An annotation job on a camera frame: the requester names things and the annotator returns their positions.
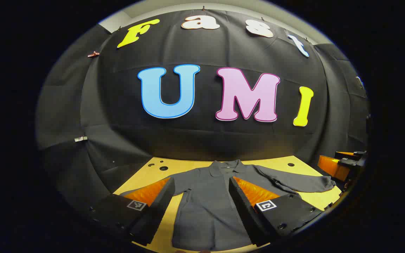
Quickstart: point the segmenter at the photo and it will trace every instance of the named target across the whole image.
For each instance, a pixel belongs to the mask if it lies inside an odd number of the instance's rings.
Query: gray shirt
[[[244,165],[240,160],[215,161],[209,167],[171,175],[175,181],[174,195],[184,193],[176,214],[173,247],[219,251],[251,244],[229,194],[228,183],[232,176],[279,196],[292,193],[300,197],[295,191],[324,192],[335,186],[330,176],[286,173],[260,165]]]

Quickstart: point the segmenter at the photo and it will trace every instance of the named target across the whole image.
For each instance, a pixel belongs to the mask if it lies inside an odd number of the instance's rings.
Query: shirt collar
[[[212,175],[214,177],[221,176],[220,168],[226,167],[226,166],[234,168],[233,170],[238,173],[246,172],[246,166],[240,160],[235,160],[235,161],[230,161],[230,162],[215,161],[209,166],[210,175]]]

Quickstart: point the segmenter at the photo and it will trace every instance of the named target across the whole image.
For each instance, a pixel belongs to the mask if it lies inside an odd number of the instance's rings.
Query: letter u
[[[142,104],[144,110],[157,118],[176,118],[189,112],[195,102],[195,74],[200,67],[193,64],[182,64],[174,68],[180,77],[180,98],[175,104],[165,104],[160,96],[161,78],[167,72],[162,67],[152,67],[140,71],[137,77],[141,80]]]

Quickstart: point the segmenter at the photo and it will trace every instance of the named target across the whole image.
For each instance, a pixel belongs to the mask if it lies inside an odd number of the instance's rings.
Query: yellow table
[[[309,176],[322,176],[319,172],[315,171],[309,165],[305,164],[298,158],[294,156],[287,156],[287,157],[280,157],[274,159],[266,159],[266,160],[251,160],[251,161],[242,161],[243,164],[255,164],[261,165],[267,168],[285,171],[288,173],[295,173],[295,174],[302,174],[302,175],[309,175]],[[149,162],[147,162],[137,173],[135,173],[128,181],[126,181],[122,186],[117,189],[114,194],[121,194],[125,191],[129,191],[132,189],[138,189],[149,184],[152,184],[156,181],[159,181],[167,176],[172,174],[181,173],[189,170],[193,170],[194,168],[203,168],[208,167],[212,164],[212,161],[186,161],[186,160],[173,160],[173,159],[165,159],[159,157],[153,157]],[[159,167],[167,166],[168,170],[161,171]],[[341,190],[338,187],[334,187],[332,190],[321,192],[321,193],[306,193],[306,192],[299,192],[302,199],[305,200],[307,203],[315,206],[320,210],[324,210],[324,208],[329,205],[330,203],[336,202],[339,199],[339,194]],[[143,248],[147,248],[149,250],[153,250],[159,253],[175,253],[177,250],[181,250],[178,248],[174,248],[172,246],[172,236],[173,236],[173,229],[174,229],[174,221],[176,218],[177,208],[179,203],[182,199],[182,194],[174,196],[168,205],[167,211],[162,218],[162,221],[159,225],[159,229],[157,230],[153,241],[151,244],[148,244],[146,247],[140,245],[138,243],[133,242],[134,244],[141,246]],[[242,252],[249,252],[255,250],[257,248],[255,245],[248,245],[241,248],[235,248],[230,250],[223,250],[217,252],[229,252],[229,253],[242,253]],[[183,250],[188,253],[197,253],[198,251],[191,251],[191,250]]]

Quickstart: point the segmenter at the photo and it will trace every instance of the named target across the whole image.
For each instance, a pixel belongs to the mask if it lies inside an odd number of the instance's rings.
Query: letter m
[[[275,113],[276,90],[280,82],[278,76],[262,74],[251,90],[240,69],[222,67],[217,74],[223,78],[223,101],[221,110],[215,114],[218,120],[231,121],[238,118],[238,113],[234,110],[235,100],[244,119],[249,119],[257,104],[259,110],[254,114],[255,120],[273,122],[278,118]]]

